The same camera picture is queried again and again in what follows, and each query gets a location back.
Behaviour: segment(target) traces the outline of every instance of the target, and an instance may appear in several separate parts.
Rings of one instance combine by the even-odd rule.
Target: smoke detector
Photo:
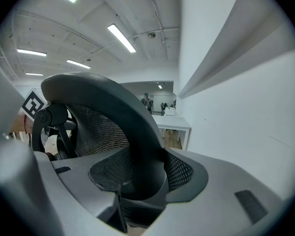
[[[149,38],[155,38],[155,33],[153,33],[153,32],[150,32],[148,35],[147,35]]]

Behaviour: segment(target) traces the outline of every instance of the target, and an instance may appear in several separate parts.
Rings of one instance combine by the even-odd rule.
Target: wall scratch
[[[268,137],[270,137],[270,138],[272,138],[272,139],[274,139],[274,140],[276,140],[276,141],[278,141],[279,143],[281,143],[281,144],[284,144],[286,147],[289,147],[289,148],[291,148],[290,146],[288,146],[287,144],[285,144],[284,142],[282,142],[282,141],[280,141],[280,140],[278,140],[278,139],[276,139],[276,138],[274,138],[274,137],[272,137],[272,136],[268,136]]]

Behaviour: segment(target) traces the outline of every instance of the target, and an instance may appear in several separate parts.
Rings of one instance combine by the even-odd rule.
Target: red bracelet
[[[25,127],[25,122],[26,122],[26,115],[24,115],[24,130],[25,130],[25,134],[27,134],[26,127]]]

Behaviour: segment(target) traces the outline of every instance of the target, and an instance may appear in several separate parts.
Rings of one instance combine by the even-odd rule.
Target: chair backrest
[[[163,141],[153,117],[132,93],[86,72],[51,76],[41,88],[48,102],[64,104],[76,120],[71,141],[78,156],[130,146],[133,175],[127,198],[146,199],[161,188]]]

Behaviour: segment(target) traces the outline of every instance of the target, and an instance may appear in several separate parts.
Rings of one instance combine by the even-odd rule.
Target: white desk
[[[191,129],[191,126],[187,121],[184,119],[184,117],[181,116],[153,116],[158,128],[162,129],[174,129],[174,130],[180,130],[185,131],[185,137],[182,143],[182,149],[187,149],[187,143],[188,143],[188,137],[189,137],[189,131]]]

